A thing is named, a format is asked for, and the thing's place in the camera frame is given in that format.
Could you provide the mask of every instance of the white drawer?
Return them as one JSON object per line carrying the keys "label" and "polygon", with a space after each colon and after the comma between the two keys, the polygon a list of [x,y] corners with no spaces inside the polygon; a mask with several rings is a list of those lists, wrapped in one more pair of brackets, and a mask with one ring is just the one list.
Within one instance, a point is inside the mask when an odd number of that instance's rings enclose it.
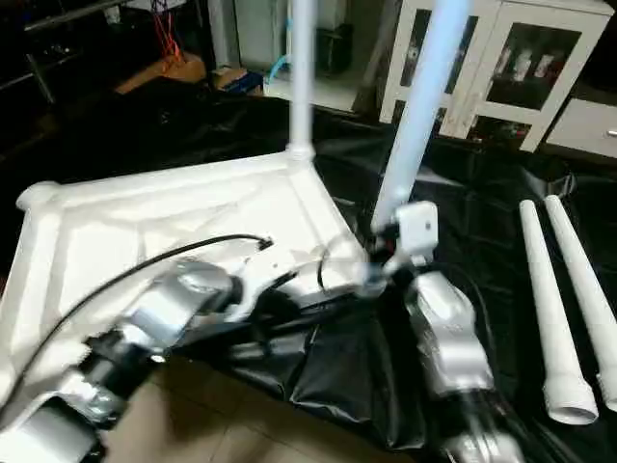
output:
{"label": "white drawer", "polygon": [[571,99],[547,143],[617,157],[617,107]]}

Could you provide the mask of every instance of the pipe end cap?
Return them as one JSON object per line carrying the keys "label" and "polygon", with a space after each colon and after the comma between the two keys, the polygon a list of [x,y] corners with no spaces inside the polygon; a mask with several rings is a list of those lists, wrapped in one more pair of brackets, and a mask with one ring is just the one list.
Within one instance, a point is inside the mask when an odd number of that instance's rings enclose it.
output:
{"label": "pipe end cap", "polygon": [[556,422],[591,424],[598,418],[598,406],[591,387],[576,375],[559,374],[544,384],[547,413]]}

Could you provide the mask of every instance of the cable connector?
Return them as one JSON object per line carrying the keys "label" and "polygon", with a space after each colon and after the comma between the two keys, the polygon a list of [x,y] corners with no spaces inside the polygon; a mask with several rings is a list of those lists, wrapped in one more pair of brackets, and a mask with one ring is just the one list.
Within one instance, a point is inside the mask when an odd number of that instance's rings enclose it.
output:
{"label": "cable connector", "polygon": [[268,249],[272,245],[274,245],[274,240],[272,238],[263,238],[260,239],[257,243],[257,249],[259,251],[263,251],[265,249]]}

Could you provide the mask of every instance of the black cable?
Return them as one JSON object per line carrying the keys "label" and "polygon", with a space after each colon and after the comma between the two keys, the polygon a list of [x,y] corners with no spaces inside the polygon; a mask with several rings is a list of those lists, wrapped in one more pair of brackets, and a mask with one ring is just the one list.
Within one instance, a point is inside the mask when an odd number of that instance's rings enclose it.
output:
{"label": "black cable", "polygon": [[39,360],[40,355],[44,352],[45,348],[49,344],[49,342],[56,336],[56,334],[60,331],[60,329],[64,326],[64,324],[76,316],[82,309],[84,309],[90,302],[95,299],[96,296],[105,292],[112,286],[117,285],[121,281],[135,275],[139,271],[152,266],[155,263],[158,263],[162,260],[172,258],[174,256],[178,256],[180,254],[186,253],[188,251],[192,251],[197,248],[201,248],[203,246],[209,246],[211,244],[221,243],[223,241],[231,241],[235,239],[251,239],[257,241],[259,243],[259,250],[266,249],[272,246],[273,242],[269,238],[263,238],[261,236],[256,236],[254,234],[226,234],[222,236],[215,236],[213,238],[204,239],[201,241],[197,241],[195,243],[187,244],[185,246],[180,246],[179,248],[172,249],[165,253],[159,254],[153,258],[144,260],[143,262],[138,263],[134,267],[129,268],[128,270],[120,273],[118,276],[112,278],[108,282],[102,284],[101,286],[94,289],[92,292],[84,296],[77,304],[75,304],[60,320],[56,322],[51,330],[45,335],[42,341],[39,343],[37,348],[34,350],[24,367],[21,369],[21,372],[17,375],[15,381],[13,382],[13,386],[11,387],[11,391],[7,395],[7,399],[4,402],[4,405],[0,409],[0,426],[2,421],[7,413],[7,410],[11,406],[11,403],[15,401],[19,392],[23,388],[23,385],[26,381],[26,377],[30,373],[33,366]]}
{"label": "black cable", "polygon": [[330,256],[330,247],[326,246],[326,249],[324,249],[324,252],[321,254],[321,259],[319,260],[319,264],[317,265],[317,284],[319,285],[322,291],[326,290],[326,287],[324,286],[323,272],[324,272],[324,263],[326,262],[326,259],[329,256]]}
{"label": "black cable", "polygon": [[322,291],[327,290],[324,286],[324,277],[323,277],[324,265],[326,263],[326,260],[328,260],[328,258],[330,257],[330,253],[332,249],[334,248],[334,246],[336,246],[343,239],[351,239],[351,238],[348,234],[340,234],[339,236],[335,236],[326,245],[324,252],[321,254],[321,259],[319,260],[319,263],[317,264],[317,284],[319,285]]}

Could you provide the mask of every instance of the white pipe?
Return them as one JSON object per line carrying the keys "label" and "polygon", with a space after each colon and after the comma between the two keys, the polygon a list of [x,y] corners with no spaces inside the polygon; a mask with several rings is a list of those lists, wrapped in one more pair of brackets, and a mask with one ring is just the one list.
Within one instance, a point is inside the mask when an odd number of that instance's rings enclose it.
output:
{"label": "white pipe", "polygon": [[519,211],[547,373],[544,383],[547,413],[557,422],[589,424],[598,418],[598,407],[580,371],[536,207],[532,201],[523,201]]}
{"label": "white pipe", "polygon": [[598,358],[598,383],[609,410],[617,411],[617,322],[561,201],[545,199],[550,222],[577,294],[589,337]]}
{"label": "white pipe", "polygon": [[316,0],[293,0],[291,51],[291,136],[287,152],[310,161],[312,147],[312,88],[315,55]]}
{"label": "white pipe", "polygon": [[371,228],[379,232],[412,193],[469,17],[470,0],[437,0],[389,157]]}

